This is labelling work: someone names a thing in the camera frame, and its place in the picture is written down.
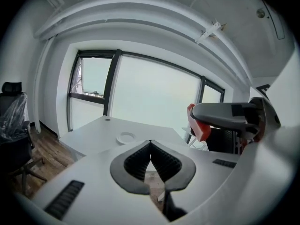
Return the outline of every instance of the black window frame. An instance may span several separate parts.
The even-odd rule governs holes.
[[[207,85],[207,86],[211,87],[212,89],[221,93],[220,102],[223,102],[223,100],[224,100],[225,89],[222,89],[220,86],[218,86],[214,82],[210,81],[205,76],[199,75],[198,73],[195,73],[195,72],[193,72],[185,67],[181,67],[177,64],[174,64],[174,63],[162,60],[162,59],[158,59],[155,57],[135,53],[135,52],[125,52],[120,49],[118,49],[118,50],[84,50],[84,51],[79,50],[76,55],[76,58],[74,60],[73,66],[72,66],[69,84],[68,84],[68,90],[67,90],[68,91],[68,93],[67,93],[67,127],[68,127],[69,132],[73,131],[73,129],[71,128],[71,112],[70,112],[71,98],[77,98],[77,99],[84,100],[84,101],[103,104],[104,105],[103,115],[106,115],[106,116],[108,115],[108,109],[109,109],[109,105],[110,105],[110,95],[111,95],[111,91],[112,91],[113,81],[115,79],[116,68],[117,68],[117,65],[118,65],[122,55],[140,58],[140,59],[149,60],[149,61],[155,61],[162,65],[167,65],[169,67],[176,68],[182,72],[185,72],[185,73],[188,73],[188,74],[198,77],[199,79],[201,79],[200,80],[201,82],[200,82],[200,87],[199,87],[199,94],[197,96],[197,101],[196,101],[197,104],[202,102],[205,85]],[[76,70],[78,60],[80,58],[112,59],[109,70],[108,70],[108,74],[107,74],[103,98],[71,92],[74,73]],[[187,143],[189,143],[190,138],[191,138],[191,135],[189,135],[187,137]]]

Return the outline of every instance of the frosted window pane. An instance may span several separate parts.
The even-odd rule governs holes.
[[[221,93],[212,89],[209,86],[204,87],[202,103],[219,103],[221,99]]]
[[[103,104],[92,103],[71,97],[71,119],[73,130],[103,116]]]
[[[111,59],[83,58],[81,65],[82,90],[103,95]]]
[[[187,106],[195,103],[200,79],[153,61],[123,57],[115,86],[112,116],[174,128],[184,138]]]

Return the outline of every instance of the floor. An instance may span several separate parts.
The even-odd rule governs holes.
[[[41,125],[42,132],[38,134],[35,127],[31,127],[32,142],[35,145],[32,151],[33,159],[43,157],[45,164],[35,165],[32,170],[43,176],[48,181],[62,172],[65,168],[74,163],[70,152],[60,145],[58,138]],[[12,181],[12,189],[22,192],[21,175]],[[146,172],[145,183],[150,187],[150,197],[160,211],[163,210],[164,202],[158,202],[158,197],[165,190],[165,185],[157,172]],[[43,186],[44,182],[38,178],[27,176],[26,196],[32,198],[34,194]]]

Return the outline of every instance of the ceiling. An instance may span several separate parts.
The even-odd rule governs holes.
[[[62,0],[59,11],[83,0]],[[253,77],[277,76],[293,51],[293,38],[283,21],[284,39],[277,38],[272,18],[262,0],[174,0],[224,25],[223,32],[238,48]],[[256,14],[262,8],[264,18]]]

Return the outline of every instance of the round white object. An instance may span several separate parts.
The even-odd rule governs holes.
[[[117,141],[121,144],[128,144],[135,142],[136,136],[133,133],[122,132],[117,136]]]

